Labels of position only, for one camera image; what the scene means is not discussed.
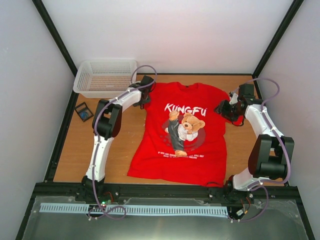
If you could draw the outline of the black brooch box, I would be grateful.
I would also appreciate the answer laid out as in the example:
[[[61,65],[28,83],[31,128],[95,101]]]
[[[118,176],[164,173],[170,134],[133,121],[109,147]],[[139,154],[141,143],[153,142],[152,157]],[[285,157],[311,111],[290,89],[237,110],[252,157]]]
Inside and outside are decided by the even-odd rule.
[[[82,120],[82,122],[86,122],[94,116],[94,114],[85,102],[82,102],[79,105],[77,105],[74,110],[76,114],[79,116],[79,118]]]

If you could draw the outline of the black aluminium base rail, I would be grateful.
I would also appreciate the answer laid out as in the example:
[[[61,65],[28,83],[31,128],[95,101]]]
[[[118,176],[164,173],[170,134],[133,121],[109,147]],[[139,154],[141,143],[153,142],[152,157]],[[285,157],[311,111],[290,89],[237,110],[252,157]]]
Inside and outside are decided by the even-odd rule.
[[[163,185],[163,184],[112,184],[104,183],[95,187],[100,201],[113,200],[120,203],[130,198],[169,198],[169,199],[196,199],[206,203],[238,203],[240,198],[248,197],[251,200],[293,200],[301,203],[302,199],[297,187],[294,186],[266,186],[254,192],[239,191],[230,185],[226,187],[203,187],[197,185]],[[36,183],[31,197],[74,197],[77,201],[92,203],[95,201],[92,184],[67,182]]]

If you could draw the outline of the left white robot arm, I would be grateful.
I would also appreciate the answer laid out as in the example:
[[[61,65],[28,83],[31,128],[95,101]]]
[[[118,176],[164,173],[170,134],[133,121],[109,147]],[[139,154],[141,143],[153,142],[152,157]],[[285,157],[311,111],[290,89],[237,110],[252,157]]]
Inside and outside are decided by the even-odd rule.
[[[109,100],[99,100],[92,121],[94,133],[93,150],[88,169],[82,178],[86,195],[92,201],[99,201],[104,195],[105,167],[113,140],[119,134],[123,112],[131,106],[143,107],[149,100],[149,93],[155,85],[150,76],[143,76],[140,82],[132,83],[123,93]]]

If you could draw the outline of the red kungfu bear t-shirt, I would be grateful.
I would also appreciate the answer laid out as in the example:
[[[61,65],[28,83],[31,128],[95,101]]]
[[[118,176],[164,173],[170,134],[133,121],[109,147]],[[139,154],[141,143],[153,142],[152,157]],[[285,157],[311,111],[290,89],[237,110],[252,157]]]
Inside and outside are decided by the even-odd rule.
[[[158,83],[127,175],[221,187],[227,167],[226,120],[215,108],[228,94],[203,83]]]

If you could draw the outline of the white plastic basket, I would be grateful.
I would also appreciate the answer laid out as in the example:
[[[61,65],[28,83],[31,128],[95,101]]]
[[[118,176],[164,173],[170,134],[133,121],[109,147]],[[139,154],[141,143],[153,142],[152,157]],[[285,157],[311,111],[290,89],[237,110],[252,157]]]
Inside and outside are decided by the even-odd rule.
[[[83,61],[73,83],[73,91],[85,98],[114,98],[136,81],[133,59]]]

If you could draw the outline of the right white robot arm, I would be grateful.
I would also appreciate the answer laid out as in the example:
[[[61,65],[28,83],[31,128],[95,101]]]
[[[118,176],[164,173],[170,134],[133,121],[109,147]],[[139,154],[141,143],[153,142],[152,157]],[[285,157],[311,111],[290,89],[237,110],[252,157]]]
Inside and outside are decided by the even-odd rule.
[[[289,180],[295,142],[278,130],[265,104],[255,97],[254,86],[244,83],[214,110],[232,124],[238,119],[248,120],[256,136],[247,168],[225,183],[226,197],[250,192],[265,183],[286,184]]]

